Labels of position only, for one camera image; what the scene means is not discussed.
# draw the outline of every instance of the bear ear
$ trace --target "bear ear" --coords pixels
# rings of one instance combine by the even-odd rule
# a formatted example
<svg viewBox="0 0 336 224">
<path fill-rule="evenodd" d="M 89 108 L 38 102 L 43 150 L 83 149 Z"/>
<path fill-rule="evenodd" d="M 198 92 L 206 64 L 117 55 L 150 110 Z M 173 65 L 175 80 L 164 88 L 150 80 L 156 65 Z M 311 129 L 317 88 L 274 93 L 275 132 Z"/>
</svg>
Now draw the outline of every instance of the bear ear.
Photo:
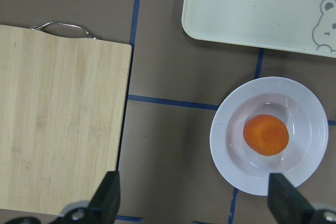
<svg viewBox="0 0 336 224">
<path fill-rule="evenodd" d="M 325 13 L 332 8 L 336 8 L 336 0 L 323 0 L 320 8 L 322 13 Z"/>
</svg>

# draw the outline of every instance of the blue tape line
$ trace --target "blue tape line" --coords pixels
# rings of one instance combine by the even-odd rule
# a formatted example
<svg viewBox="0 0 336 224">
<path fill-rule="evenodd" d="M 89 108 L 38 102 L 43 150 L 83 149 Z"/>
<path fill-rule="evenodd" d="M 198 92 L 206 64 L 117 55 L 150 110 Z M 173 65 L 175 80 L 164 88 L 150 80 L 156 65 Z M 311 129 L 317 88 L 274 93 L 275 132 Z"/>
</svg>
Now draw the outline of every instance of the blue tape line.
<svg viewBox="0 0 336 224">
<path fill-rule="evenodd" d="M 199 222 L 199 221 L 193 221 L 193 224 L 213 224 L 213 223 L 209 223 L 209 222 Z"/>
<path fill-rule="evenodd" d="M 133 217 L 133 216 L 117 215 L 116 220 L 140 222 L 142 220 L 142 218 L 141 217 Z"/>
<path fill-rule="evenodd" d="M 328 120 L 328 124 L 332 126 L 336 126 L 336 120 Z"/>
<path fill-rule="evenodd" d="M 180 106 L 186 108 L 196 108 L 196 109 L 204 109 L 204 110 L 217 110 L 219 106 L 205 103 L 196 103 L 196 102 L 184 102 L 184 101 L 176 101 L 169 99 L 161 99 L 154 97 L 143 97 L 141 95 L 129 94 L 128 100 L 132 101 L 140 101 L 140 102 L 150 102 L 150 103 L 158 103 L 172 106 Z"/>
<path fill-rule="evenodd" d="M 134 0 L 131 34 L 130 34 L 130 45 L 132 46 L 132 55 L 134 53 L 135 36 L 137 34 L 136 28 L 138 26 L 139 7 L 140 7 L 140 0 Z"/>
<path fill-rule="evenodd" d="M 258 79 L 260 76 L 261 72 L 261 65 L 263 64 L 262 58 L 264 57 L 264 48 L 259 49 L 259 54 L 258 54 L 258 60 L 257 60 L 257 66 L 256 66 L 256 71 L 254 72 L 254 79 Z"/>
<path fill-rule="evenodd" d="M 232 193 L 231 206 L 230 206 L 230 215 L 229 215 L 229 219 L 227 220 L 227 224 L 232 224 L 233 223 L 233 218 L 235 216 L 235 210 L 236 210 L 236 199 L 237 199 L 238 192 L 239 192 L 239 189 L 234 187 L 233 188 L 233 193 Z"/>
</svg>

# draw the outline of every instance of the metal handle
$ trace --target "metal handle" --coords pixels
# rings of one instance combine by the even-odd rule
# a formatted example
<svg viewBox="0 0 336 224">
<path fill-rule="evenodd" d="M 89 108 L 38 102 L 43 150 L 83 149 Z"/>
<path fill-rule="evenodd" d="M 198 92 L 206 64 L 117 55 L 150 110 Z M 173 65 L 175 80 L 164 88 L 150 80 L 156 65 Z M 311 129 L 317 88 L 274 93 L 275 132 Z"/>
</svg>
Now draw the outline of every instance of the metal handle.
<svg viewBox="0 0 336 224">
<path fill-rule="evenodd" d="M 76 26 L 76 25 L 71 25 L 71 24 L 65 24 L 65 23 L 60 23 L 60 22 L 47 22 L 43 25 L 40 25 L 40 26 L 32 26 L 31 29 L 32 30 L 39 30 L 39 31 L 42 31 L 45 27 L 49 26 L 49 25 L 52 25 L 52 24 L 55 24 L 55 25 L 62 25 L 62 26 L 70 26 L 70 27 L 74 27 L 74 28 L 78 28 L 78 29 L 81 29 L 82 31 L 84 31 L 84 33 L 88 36 L 88 38 L 90 39 L 99 39 L 98 37 L 90 34 L 87 30 L 83 29 L 82 27 L 80 26 Z"/>
</svg>

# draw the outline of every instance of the cartoon bear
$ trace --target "cartoon bear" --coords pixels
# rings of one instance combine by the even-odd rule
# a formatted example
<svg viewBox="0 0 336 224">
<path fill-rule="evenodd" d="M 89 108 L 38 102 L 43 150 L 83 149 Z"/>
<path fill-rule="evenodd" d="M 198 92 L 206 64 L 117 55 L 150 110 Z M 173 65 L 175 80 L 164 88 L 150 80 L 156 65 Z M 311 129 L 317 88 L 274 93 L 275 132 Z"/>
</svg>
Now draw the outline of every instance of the cartoon bear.
<svg viewBox="0 0 336 224">
<path fill-rule="evenodd" d="M 322 15 L 312 36 L 318 51 L 336 52 L 336 0 L 323 0 Z"/>
</svg>

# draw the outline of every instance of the orange fruit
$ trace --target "orange fruit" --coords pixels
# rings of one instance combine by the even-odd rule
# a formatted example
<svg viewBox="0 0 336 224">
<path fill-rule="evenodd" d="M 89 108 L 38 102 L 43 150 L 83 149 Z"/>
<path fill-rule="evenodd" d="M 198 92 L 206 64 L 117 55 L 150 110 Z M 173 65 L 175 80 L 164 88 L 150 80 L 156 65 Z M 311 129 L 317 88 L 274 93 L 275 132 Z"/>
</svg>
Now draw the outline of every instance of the orange fruit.
<svg viewBox="0 0 336 224">
<path fill-rule="evenodd" d="M 249 120 L 244 126 L 243 135 L 247 145 L 264 156 L 282 152 L 289 141 L 285 124 L 272 115 L 258 115 Z"/>
</svg>

